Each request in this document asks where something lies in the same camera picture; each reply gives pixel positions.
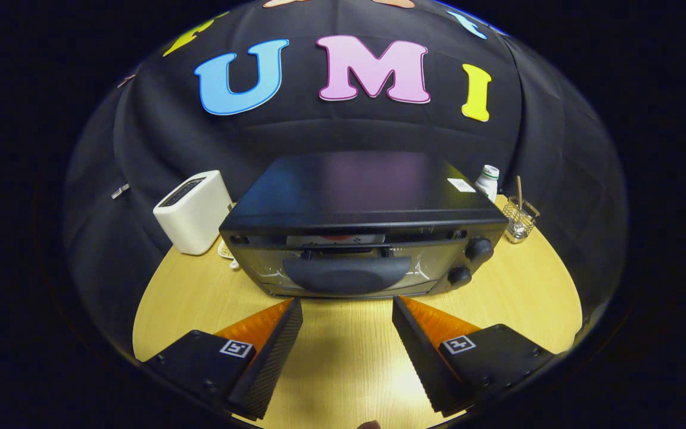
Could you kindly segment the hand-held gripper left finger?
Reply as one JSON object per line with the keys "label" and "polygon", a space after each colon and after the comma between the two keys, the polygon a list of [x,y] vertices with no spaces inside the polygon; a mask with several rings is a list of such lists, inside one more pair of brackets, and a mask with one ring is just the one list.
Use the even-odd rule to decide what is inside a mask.
{"label": "hand-held gripper left finger", "polygon": [[144,365],[201,405],[261,420],[302,324],[301,301],[287,299],[217,333],[192,329]]}

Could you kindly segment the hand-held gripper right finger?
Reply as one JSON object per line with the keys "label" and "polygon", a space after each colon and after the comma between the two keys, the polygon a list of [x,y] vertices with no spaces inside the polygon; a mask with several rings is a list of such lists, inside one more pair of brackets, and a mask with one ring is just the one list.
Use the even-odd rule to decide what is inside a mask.
{"label": "hand-held gripper right finger", "polygon": [[505,324],[480,328],[406,296],[392,323],[435,412],[478,415],[533,378],[554,354]]}

